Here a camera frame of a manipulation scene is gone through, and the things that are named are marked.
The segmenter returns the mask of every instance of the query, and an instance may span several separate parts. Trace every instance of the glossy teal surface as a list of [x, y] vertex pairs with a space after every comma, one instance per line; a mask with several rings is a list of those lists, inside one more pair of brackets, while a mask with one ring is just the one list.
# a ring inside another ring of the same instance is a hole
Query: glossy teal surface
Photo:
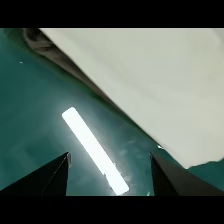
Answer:
[[[30, 51], [19, 29], [0, 30], [0, 190], [70, 152], [67, 195], [114, 195], [62, 119], [70, 107], [76, 108], [116, 163], [130, 188], [125, 195], [153, 195], [150, 151], [175, 161], [126, 116]], [[223, 161], [190, 169], [224, 190], [223, 170]]]

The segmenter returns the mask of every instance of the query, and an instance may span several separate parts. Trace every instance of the teal surface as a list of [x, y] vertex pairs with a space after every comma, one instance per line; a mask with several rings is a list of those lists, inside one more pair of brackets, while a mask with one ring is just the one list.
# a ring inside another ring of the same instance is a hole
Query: teal surface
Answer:
[[[67, 195], [114, 195], [62, 119], [74, 107], [127, 182], [125, 195], [153, 195], [150, 151], [175, 161], [130, 119], [29, 50], [21, 35], [0, 30], [0, 190], [70, 152]], [[224, 161], [190, 169], [222, 190], [223, 171]]]

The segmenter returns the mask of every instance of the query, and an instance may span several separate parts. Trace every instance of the white cloth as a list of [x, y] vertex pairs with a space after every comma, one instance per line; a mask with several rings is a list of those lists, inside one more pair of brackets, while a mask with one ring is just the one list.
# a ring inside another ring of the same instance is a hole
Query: white cloth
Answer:
[[224, 53], [213, 29], [41, 30], [182, 166], [224, 157]]

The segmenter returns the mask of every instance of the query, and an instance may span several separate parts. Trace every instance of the white speck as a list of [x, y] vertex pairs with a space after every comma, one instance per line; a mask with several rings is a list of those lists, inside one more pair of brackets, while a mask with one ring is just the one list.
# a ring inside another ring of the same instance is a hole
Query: white speck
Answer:
[[157, 145], [157, 147], [158, 147], [159, 149], [163, 149], [163, 147], [162, 147], [162, 146], [160, 146], [160, 145]]

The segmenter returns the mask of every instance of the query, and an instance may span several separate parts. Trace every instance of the glowing light bar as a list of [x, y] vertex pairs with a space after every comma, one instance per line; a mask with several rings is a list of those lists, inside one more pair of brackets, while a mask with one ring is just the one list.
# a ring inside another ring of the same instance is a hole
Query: glowing light bar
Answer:
[[75, 108], [71, 107], [66, 110], [62, 114], [62, 117], [99, 168], [100, 172], [106, 176], [107, 181], [115, 194], [121, 195], [129, 191], [128, 185], [118, 172], [117, 168]]

